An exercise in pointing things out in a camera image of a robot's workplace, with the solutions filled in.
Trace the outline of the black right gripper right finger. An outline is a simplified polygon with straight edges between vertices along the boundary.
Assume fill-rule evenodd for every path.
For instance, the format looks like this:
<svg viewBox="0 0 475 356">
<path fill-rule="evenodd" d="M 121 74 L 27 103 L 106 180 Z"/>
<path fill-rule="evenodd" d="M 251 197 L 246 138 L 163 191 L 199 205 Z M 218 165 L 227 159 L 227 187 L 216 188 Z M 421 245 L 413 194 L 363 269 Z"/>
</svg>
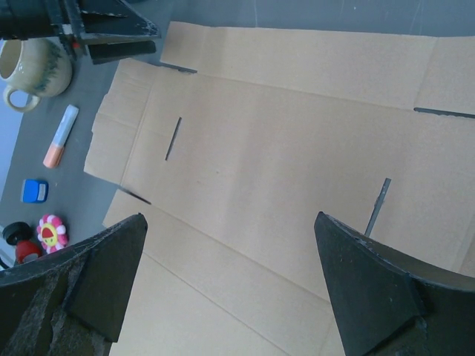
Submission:
<svg viewBox="0 0 475 356">
<path fill-rule="evenodd" d="M 473 355 L 474 279 L 319 212 L 315 237 L 346 355 Z"/>
</svg>

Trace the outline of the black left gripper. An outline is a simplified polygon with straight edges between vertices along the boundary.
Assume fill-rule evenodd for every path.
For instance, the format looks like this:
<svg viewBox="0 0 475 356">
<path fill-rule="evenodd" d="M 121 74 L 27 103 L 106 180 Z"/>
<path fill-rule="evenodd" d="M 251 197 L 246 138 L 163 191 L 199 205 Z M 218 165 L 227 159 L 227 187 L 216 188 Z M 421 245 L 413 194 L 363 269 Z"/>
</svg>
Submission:
<svg viewBox="0 0 475 356">
<path fill-rule="evenodd" d="M 89 45 L 95 65 L 156 52 L 149 39 L 161 37 L 155 23 L 127 1 L 9 1 L 1 2 L 1 39 L 56 37 L 72 59 L 84 53 L 86 42 L 128 42 Z"/>
</svg>

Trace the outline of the brown cardboard box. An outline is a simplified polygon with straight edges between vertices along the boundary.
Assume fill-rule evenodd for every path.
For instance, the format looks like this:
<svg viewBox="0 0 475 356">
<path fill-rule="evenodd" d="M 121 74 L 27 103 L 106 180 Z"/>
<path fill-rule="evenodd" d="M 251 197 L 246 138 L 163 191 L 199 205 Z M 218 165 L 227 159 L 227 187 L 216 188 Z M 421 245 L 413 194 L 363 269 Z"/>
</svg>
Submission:
<svg viewBox="0 0 475 356">
<path fill-rule="evenodd" d="M 474 38 L 170 24 L 85 171 L 148 221 L 113 355 L 342 355 L 313 224 L 474 274 Z"/>
</svg>

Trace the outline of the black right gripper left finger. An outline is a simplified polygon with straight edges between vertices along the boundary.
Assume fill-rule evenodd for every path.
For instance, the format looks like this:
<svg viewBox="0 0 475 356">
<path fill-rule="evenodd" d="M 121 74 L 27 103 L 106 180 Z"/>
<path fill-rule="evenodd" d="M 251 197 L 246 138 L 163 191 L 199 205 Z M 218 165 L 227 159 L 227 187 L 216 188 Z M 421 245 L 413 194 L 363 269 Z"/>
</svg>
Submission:
<svg viewBox="0 0 475 356">
<path fill-rule="evenodd" d="M 2 355 L 108 355 L 142 256 L 142 214 L 1 272 Z"/>
</svg>

